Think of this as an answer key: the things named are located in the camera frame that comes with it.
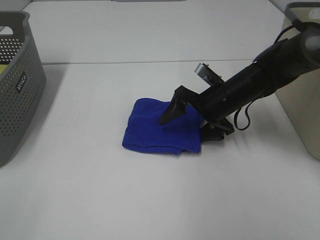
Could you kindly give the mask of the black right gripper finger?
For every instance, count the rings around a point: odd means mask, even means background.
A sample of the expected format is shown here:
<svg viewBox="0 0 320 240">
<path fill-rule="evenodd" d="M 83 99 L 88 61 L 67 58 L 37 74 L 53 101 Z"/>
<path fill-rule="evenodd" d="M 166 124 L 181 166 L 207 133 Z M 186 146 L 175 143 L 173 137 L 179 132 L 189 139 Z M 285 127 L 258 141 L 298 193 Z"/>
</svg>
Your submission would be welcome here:
<svg viewBox="0 0 320 240">
<path fill-rule="evenodd" d="M 222 141 L 225 135 L 233 132 L 234 126 L 226 118 L 218 122 L 207 122 L 200 128 L 201 142 Z"/>
<path fill-rule="evenodd" d="M 191 106 L 196 111 L 199 111 L 200 95 L 181 85 L 174 91 L 169 106 L 159 118 L 159 124 L 165 125 L 170 121 L 185 115 L 186 106 Z"/>
</svg>

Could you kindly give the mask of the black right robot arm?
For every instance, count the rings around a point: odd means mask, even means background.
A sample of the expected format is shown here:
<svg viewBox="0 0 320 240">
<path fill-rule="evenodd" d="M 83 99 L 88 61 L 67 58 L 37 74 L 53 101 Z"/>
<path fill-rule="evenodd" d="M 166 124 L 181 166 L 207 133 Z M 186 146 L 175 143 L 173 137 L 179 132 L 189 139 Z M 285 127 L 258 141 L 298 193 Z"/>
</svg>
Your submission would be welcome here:
<svg viewBox="0 0 320 240">
<path fill-rule="evenodd" d="M 209 88 L 202 93 L 179 86 L 169 106 L 159 118 L 164 125 L 193 107 L 206 121 L 201 127 L 201 140 L 221 141 L 238 127 L 237 116 L 242 107 L 273 94 L 299 76 L 320 67 L 320 25 L 315 22 L 294 20 L 281 31 L 291 29 L 299 34 L 288 39 L 276 38 L 273 45 L 260 53 L 253 62 L 227 81 L 205 63 L 200 63 L 195 73 Z"/>
</svg>

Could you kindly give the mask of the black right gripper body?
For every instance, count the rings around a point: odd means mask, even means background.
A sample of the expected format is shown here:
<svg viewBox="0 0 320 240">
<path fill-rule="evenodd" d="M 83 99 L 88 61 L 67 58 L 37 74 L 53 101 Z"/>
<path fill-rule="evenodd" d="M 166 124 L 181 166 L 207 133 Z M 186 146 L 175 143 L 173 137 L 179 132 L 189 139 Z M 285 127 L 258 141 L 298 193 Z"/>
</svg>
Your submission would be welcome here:
<svg viewBox="0 0 320 240">
<path fill-rule="evenodd" d="M 221 84 L 201 93 L 193 92 L 189 103 L 211 124 L 220 124 L 224 118 L 240 109 L 240 87 Z"/>
</svg>

